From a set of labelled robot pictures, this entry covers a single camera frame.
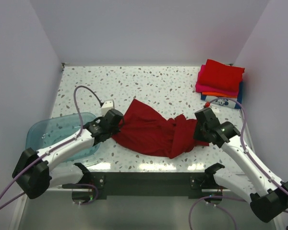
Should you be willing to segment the dark red t shirt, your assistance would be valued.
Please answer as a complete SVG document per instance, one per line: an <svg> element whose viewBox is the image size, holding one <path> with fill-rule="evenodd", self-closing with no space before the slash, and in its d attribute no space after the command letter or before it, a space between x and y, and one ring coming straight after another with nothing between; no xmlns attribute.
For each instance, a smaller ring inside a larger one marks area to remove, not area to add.
<svg viewBox="0 0 288 230"><path fill-rule="evenodd" d="M165 119L136 99L131 102L121 124L120 132L112 139L143 155L173 159L196 146L209 146L209 143L193 138L196 119L186 119L184 115Z"/></svg>

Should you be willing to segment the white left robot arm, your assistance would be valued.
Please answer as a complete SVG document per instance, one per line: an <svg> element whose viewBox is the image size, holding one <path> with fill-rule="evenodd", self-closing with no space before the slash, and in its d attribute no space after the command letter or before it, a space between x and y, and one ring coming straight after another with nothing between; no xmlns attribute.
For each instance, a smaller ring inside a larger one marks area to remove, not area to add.
<svg viewBox="0 0 288 230"><path fill-rule="evenodd" d="M123 124L123 114L110 109L104 116L86 123L79 131L54 145L38 150L28 148L22 152L12 177L30 199L58 185L75 184L85 188L90 176L82 164L75 163L67 169L58 165L78 152L110 139Z"/></svg>

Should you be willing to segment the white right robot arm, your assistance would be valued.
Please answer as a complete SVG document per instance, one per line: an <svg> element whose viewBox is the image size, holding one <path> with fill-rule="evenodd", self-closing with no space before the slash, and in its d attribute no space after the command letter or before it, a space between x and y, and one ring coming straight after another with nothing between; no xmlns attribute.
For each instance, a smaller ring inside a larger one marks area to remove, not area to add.
<svg viewBox="0 0 288 230"><path fill-rule="evenodd" d="M220 123L209 107L195 113L193 137L222 149L241 168L247 179L232 174L223 164L205 170L204 183L229 189L250 204L255 216L268 223L288 209L288 181L274 174L245 144L242 134L229 121Z"/></svg>

